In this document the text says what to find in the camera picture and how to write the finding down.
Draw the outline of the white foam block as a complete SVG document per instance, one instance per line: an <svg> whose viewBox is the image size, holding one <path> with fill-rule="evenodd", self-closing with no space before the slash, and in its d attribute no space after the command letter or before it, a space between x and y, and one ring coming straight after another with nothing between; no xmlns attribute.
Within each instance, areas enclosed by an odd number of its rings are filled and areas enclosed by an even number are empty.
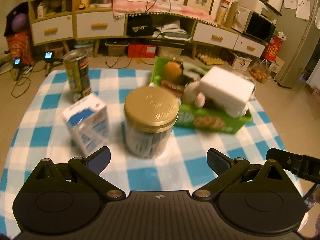
<svg viewBox="0 0 320 240"><path fill-rule="evenodd" d="M254 89L253 82L220 67L211 68L199 83L200 92L233 118L246 114Z"/></svg>

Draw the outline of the santa plush toy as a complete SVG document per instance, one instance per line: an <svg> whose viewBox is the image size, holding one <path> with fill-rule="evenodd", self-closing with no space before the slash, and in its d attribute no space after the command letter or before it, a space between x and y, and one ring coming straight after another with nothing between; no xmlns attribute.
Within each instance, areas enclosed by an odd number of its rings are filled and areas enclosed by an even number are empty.
<svg viewBox="0 0 320 240"><path fill-rule="evenodd" d="M184 89L181 100L183 104L202 108L206 102L206 96L200 91L200 82L189 83Z"/></svg>

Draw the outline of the hamburger plush toy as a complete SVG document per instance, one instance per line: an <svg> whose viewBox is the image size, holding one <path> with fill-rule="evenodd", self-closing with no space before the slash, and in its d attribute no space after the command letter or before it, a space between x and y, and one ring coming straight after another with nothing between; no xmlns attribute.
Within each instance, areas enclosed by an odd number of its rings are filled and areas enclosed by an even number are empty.
<svg viewBox="0 0 320 240"><path fill-rule="evenodd" d="M164 66L162 79L167 80L178 86L185 86L188 78L183 74L183 63L182 59L172 59Z"/></svg>

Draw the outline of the blue white milk carton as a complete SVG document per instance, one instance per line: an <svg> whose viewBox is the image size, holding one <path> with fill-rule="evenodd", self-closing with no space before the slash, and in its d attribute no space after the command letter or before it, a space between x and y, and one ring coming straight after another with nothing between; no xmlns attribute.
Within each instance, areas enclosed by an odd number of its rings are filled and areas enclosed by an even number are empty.
<svg viewBox="0 0 320 240"><path fill-rule="evenodd" d="M73 140L84 156L111 142L107 104L91 93L62 112Z"/></svg>

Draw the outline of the blue white checkered cloth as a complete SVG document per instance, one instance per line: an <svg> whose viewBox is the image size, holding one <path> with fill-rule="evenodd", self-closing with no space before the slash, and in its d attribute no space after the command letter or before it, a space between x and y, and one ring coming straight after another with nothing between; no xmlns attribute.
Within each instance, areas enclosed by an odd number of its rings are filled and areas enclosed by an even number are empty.
<svg viewBox="0 0 320 240"><path fill-rule="evenodd" d="M130 69L92 69L92 90L107 104L111 133L111 162L101 176L130 191L194 191L215 178L206 154L215 148L231 158L253 164L265 162L268 149L284 144L261 104L249 104L253 120L236 134L207 133L174 127L164 153L155 159L132 155L124 144L124 100L134 88L147 85L151 72ZM81 151L63 122L63 110L72 104L67 75L53 71L40 85L11 141L1 178L1 233L15 237L20 230L12 213L13 201L43 158L66 163Z"/></svg>

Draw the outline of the green plastic storage bin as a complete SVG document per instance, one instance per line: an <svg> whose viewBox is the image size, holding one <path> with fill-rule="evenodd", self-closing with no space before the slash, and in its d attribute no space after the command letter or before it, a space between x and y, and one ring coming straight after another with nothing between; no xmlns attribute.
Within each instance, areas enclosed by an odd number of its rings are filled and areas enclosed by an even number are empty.
<svg viewBox="0 0 320 240"><path fill-rule="evenodd" d="M159 57L155 60L150 79L151 84L158 87L161 86L164 66L169 61L170 59L166 57ZM249 110L247 110L244 116L233 118L217 108L196 108L182 103L180 104L178 119L175 126L235 134L242 126L249 124L252 121L253 116Z"/></svg>

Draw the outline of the glass jar with gold lid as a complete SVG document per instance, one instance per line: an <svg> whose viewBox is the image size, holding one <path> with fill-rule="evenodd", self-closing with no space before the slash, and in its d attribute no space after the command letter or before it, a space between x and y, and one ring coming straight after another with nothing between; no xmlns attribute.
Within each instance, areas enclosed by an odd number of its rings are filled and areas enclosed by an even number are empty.
<svg viewBox="0 0 320 240"><path fill-rule="evenodd" d="M139 87L124 102L125 144L139 158L160 156L178 118L176 96L157 86Z"/></svg>

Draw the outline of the bag of oranges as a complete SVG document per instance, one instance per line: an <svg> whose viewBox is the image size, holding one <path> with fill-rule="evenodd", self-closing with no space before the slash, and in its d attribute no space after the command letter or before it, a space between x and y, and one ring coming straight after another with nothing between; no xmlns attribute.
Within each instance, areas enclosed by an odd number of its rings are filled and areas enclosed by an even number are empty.
<svg viewBox="0 0 320 240"><path fill-rule="evenodd" d="M255 61L249 74L259 83L265 84L270 76L270 69L267 59L262 61Z"/></svg>

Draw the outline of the tall green printed can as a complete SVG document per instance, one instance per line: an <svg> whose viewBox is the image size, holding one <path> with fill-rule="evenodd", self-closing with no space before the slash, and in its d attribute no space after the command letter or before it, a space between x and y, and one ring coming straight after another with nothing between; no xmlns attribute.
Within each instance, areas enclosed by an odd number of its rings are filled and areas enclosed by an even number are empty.
<svg viewBox="0 0 320 240"><path fill-rule="evenodd" d="M71 50L64 55L63 62L73 100L77 102L91 93L87 53L81 49Z"/></svg>

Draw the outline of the white perforated storage box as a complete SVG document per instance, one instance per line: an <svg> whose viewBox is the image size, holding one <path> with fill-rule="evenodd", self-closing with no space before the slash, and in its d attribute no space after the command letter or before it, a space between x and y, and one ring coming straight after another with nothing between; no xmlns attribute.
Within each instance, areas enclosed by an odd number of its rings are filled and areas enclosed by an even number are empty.
<svg viewBox="0 0 320 240"><path fill-rule="evenodd" d="M225 54L226 62L235 70L246 71L252 61L249 57L230 50L227 50Z"/></svg>

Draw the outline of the egg tray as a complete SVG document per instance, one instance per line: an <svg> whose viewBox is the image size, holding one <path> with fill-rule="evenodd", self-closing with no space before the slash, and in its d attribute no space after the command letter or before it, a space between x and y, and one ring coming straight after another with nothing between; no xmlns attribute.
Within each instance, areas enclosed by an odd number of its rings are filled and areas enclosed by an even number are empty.
<svg viewBox="0 0 320 240"><path fill-rule="evenodd" d="M221 59L220 57L217 57L217 56L210 56L210 55L198 53L196 55L196 57L207 66L223 65L225 63L225 61L223 59Z"/></svg>

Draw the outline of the red gift box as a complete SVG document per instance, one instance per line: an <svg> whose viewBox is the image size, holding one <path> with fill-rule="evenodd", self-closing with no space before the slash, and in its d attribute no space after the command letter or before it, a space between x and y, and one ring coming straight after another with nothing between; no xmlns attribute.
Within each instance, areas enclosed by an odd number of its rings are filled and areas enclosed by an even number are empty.
<svg viewBox="0 0 320 240"><path fill-rule="evenodd" d="M267 59L268 61L274 62L276 57L280 51L281 45L283 44L283 40L276 35L273 35L266 51L263 54L263 58Z"/></svg>

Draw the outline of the red box under cabinet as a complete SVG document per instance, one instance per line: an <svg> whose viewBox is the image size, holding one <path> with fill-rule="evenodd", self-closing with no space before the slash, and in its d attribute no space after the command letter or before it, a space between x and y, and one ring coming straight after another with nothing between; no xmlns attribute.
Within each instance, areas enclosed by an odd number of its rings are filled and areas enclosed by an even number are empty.
<svg viewBox="0 0 320 240"><path fill-rule="evenodd" d="M151 58L155 57L156 46L144 44L129 44L127 57L129 58Z"/></svg>

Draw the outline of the grey refrigerator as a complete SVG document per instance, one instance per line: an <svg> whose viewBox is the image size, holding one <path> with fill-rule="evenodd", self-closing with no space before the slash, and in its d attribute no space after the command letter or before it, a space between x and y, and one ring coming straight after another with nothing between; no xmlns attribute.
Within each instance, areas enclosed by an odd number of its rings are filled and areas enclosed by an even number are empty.
<svg viewBox="0 0 320 240"><path fill-rule="evenodd" d="M319 41L316 16L319 0L283 0L276 29L286 36L278 57L284 61L275 81L280 87L292 88L303 74Z"/></svg>

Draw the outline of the orange red patterned box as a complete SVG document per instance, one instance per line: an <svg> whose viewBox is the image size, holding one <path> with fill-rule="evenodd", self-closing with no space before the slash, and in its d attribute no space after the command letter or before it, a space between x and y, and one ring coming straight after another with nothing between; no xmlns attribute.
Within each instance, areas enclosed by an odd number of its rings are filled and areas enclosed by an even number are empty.
<svg viewBox="0 0 320 240"><path fill-rule="evenodd" d="M8 49L13 59L21 57L22 62L33 63L32 38L30 31L22 31L6 38Z"/></svg>

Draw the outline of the black white microwave oven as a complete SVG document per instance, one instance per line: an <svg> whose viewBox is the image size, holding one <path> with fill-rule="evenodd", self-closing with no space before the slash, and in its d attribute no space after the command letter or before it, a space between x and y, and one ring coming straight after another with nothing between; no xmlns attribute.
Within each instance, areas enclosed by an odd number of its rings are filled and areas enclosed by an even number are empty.
<svg viewBox="0 0 320 240"><path fill-rule="evenodd" d="M264 42L270 42L276 26L264 16L237 6L231 28Z"/></svg>

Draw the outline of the black bag on shelf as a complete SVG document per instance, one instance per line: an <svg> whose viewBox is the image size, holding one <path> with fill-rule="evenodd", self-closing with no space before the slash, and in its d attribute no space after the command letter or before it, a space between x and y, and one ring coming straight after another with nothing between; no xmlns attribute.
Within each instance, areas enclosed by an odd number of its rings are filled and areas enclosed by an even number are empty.
<svg viewBox="0 0 320 240"><path fill-rule="evenodd" d="M154 33L154 25L151 16L137 15L129 16L127 19L127 36L140 37L152 36Z"/></svg>

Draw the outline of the wooden cabinet with white drawers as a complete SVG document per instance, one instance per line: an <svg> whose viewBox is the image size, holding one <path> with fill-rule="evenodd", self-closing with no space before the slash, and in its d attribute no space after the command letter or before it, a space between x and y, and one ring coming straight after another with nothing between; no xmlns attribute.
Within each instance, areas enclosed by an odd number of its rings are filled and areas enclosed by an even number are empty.
<svg viewBox="0 0 320 240"><path fill-rule="evenodd" d="M115 18L111 6L97 4L97 0L28 0L31 35L35 46L52 42L66 43L69 40L94 40L96 45L104 38L129 38L127 19ZM205 44L240 51L259 57L266 42L239 33L231 28L217 24L216 27L196 20L166 14L143 14L151 16L154 25L152 36L140 36L150 40L175 43L165 26L177 20L186 31L186 42L194 46Z"/></svg>

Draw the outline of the purple ball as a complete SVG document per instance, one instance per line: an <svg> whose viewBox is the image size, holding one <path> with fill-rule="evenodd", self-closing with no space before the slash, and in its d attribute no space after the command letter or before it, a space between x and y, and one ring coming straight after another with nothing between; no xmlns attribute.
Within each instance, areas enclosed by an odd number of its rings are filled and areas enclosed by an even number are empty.
<svg viewBox="0 0 320 240"><path fill-rule="evenodd" d="M19 33L25 29L25 26L28 23L28 16L27 14L17 14L14 19L12 20L11 27L12 30L16 33Z"/></svg>

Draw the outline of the pink red table runner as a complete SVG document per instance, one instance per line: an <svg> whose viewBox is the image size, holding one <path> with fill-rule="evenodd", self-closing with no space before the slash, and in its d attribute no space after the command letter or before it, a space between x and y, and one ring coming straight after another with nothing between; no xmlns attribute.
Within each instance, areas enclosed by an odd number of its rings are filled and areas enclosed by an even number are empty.
<svg viewBox="0 0 320 240"><path fill-rule="evenodd" d="M142 14L166 14L190 18L207 25L216 27L217 23L212 16L201 9L188 7L175 3L172 0L147 1L147 0L113 0L113 15L115 18L137 16Z"/></svg>

